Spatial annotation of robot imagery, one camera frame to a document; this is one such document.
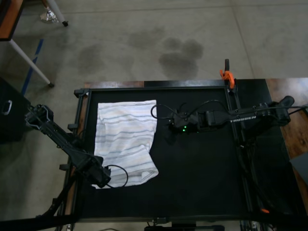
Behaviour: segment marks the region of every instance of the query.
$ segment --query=cable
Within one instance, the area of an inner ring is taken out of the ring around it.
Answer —
[[[113,229],[113,228],[108,228],[108,229],[104,229],[104,230],[99,230],[99,231],[107,231],[107,230],[112,230],[112,231],[119,231],[119,230],[116,230],[116,229]]]
[[[172,111],[176,116],[178,116],[179,118],[187,118],[186,116],[180,116],[177,112],[175,112],[174,110],[172,110],[170,107],[164,105],[164,104],[156,104],[154,105],[152,108],[151,108],[151,116],[155,119],[173,119],[172,117],[161,117],[161,118],[158,118],[156,116],[153,115],[153,109],[156,108],[156,107],[159,107],[159,106],[162,106],[162,107],[166,107],[167,109],[169,109],[170,111]]]
[[[205,101],[204,103],[200,104],[199,106],[197,106],[195,109],[193,109],[188,115],[187,117],[190,117],[192,115],[192,113],[194,113],[195,111],[197,111],[198,109],[200,109],[202,106],[204,106],[205,104],[207,103],[219,103],[223,109],[226,111],[226,113],[230,114],[228,109],[225,107],[225,105],[219,101],[219,100],[208,100],[208,101]]]
[[[123,188],[127,184],[127,182],[128,182],[128,173],[127,173],[127,171],[124,168],[122,168],[121,166],[119,166],[119,165],[107,165],[106,167],[118,167],[118,168],[122,169],[125,172],[125,174],[126,174],[126,182],[125,182],[125,184],[123,184],[123,186],[119,187],[119,188]],[[112,188],[112,189],[115,188],[115,187],[113,187],[113,186],[111,186],[109,184],[107,184],[107,186]]]
[[[86,131],[86,130],[85,130],[85,129],[81,130],[81,131],[77,134],[77,136],[79,137],[84,131]]]
[[[253,109],[252,112],[259,112],[259,111],[266,111],[270,109],[291,109],[291,108],[300,108],[300,110],[306,109],[307,107],[303,106],[291,106],[291,107],[268,107],[268,108],[259,108],[259,109]],[[235,113],[236,115],[246,114],[247,112],[239,112]]]
[[[297,109],[297,110],[295,110],[295,111],[289,113],[289,115],[292,115],[293,113],[300,112],[300,111],[305,110],[305,109],[306,109],[306,108]]]
[[[85,155],[89,155],[89,156],[91,156],[92,158],[94,158],[95,161],[98,163],[99,168],[100,168],[100,169],[102,170],[102,172],[105,174],[105,172],[103,171],[103,167],[102,167],[100,161],[96,158],[95,155],[89,154],[89,153],[87,153],[87,152],[76,151],[76,150],[74,150],[74,152],[78,152],[78,153],[82,153],[82,154],[85,154]],[[119,188],[123,188],[123,187],[127,184],[127,182],[128,182],[128,173],[127,173],[127,171],[126,171],[123,167],[121,167],[121,166],[119,166],[119,165],[107,165],[106,167],[118,167],[118,168],[122,169],[122,170],[125,172],[125,174],[126,174],[126,182],[125,182],[125,184],[124,184],[123,186],[119,187]],[[113,188],[113,189],[115,188],[115,187],[112,187],[112,186],[109,185],[109,184],[106,184],[106,185],[107,185],[108,187],[110,187],[110,188]]]

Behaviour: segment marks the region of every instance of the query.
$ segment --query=floor stain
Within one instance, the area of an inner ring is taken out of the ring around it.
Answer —
[[[187,40],[182,46],[182,52],[188,57],[201,59],[203,56],[203,46],[194,39]]]
[[[165,30],[162,27],[156,27],[152,30],[142,30],[129,36],[128,44],[134,48],[145,50],[156,45],[165,36]]]
[[[102,46],[94,44],[83,48],[78,55],[78,72],[84,77],[95,74],[104,69],[104,62],[101,58]]]
[[[182,46],[182,41],[178,38],[168,38],[163,42],[166,50],[179,50]]]
[[[135,63],[135,59],[133,56],[126,55],[117,59],[118,63],[122,66],[123,70],[129,75],[130,79],[135,79],[134,74],[132,72],[132,68]]]
[[[198,73],[196,60],[179,52],[162,54],[159,63],[164,74],[170,79],[190,79]]]
[[[177,38],[168,38],[163,42],[166,50],[173,52],[164,53],[159,58],[163,73],[170,79],[192,79],[198,74],[197,59],[203,56],[203,46],[190,39],[181,42]]]

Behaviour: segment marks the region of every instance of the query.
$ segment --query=cloth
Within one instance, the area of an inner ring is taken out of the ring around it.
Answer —
[[[126,186],[143,184],[158,175],[149,154],[157,125],[157,119],[151,116],[155,104],[156,100],[98,104],[94,155],[104,158],[103,166],[123,167],[128,172]],[[123,186],[125,172],[117,167],[110,169],[108,184]]]

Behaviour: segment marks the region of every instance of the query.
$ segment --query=blue tape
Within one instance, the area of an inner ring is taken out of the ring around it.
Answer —
[[[35,58],[34,60],[32,60],[32,61],[34,62],[34,64],[36,64],[36,63],[37,63],[37,60],[38,60],[38,58],[36,57],[36,58]],[[22,90],[21,90],[21,94],[22,94],[22,95],[25,95],[25,93],[26,93],[26,90],[27,90],[28,84],[29,84],[29,82],[30,82],[32,73],[33,73],[33,68],[30,67],[30,69],[28,70],[28,73],[27,73],[26,80],[25,80],[25,82],[24,82],[23,88],[22,88]]]
[[[39,54],[40,49],[41,49],[42,46],[43,46],[43,41],[44,41],[44,39],[40,39],[40,40],[39,40],[38,47],[37,47],[37,50],[36,50],[36,52],[35,52],[36,58],[35,58],[34,60],[32,60],[32,62],[33,62],[34,64],[37,63],[37,60],[38,60],[37,55]],[[32,69],[32,67],[30,67],[29,70],[28,70],[28,73],[27,73],[27,76],[26,76],[26,79],[25,79],[23,88],[22,88],[22,90],[21,90],[21,94],[22,94],[22,95],[25,95],[25,93],[26,93],[26,90],[27,90],[28,84],[29,84],[29,82],[30,82],[32,73],[33,73],[33,69]]]
[[[42,46],[43,46],[43,41],[44,41],[44,39],[40,39],[40,40],[39,40],[38,47],[37,47],[37,51],[35,52],[35,55],[38,55],[38,54],[39,54],[40,49],[41,49]]]

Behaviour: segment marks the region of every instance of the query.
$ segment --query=clamp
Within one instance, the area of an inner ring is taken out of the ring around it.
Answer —
[[[220,72],[221,78],[227,81],[228,90],[233,91],[235,88],[235,79],[233,77],[233,74],[230,72],[229,59],[225,59],[225,71],[222,72],[222,70],[220,70],[219,72]]]

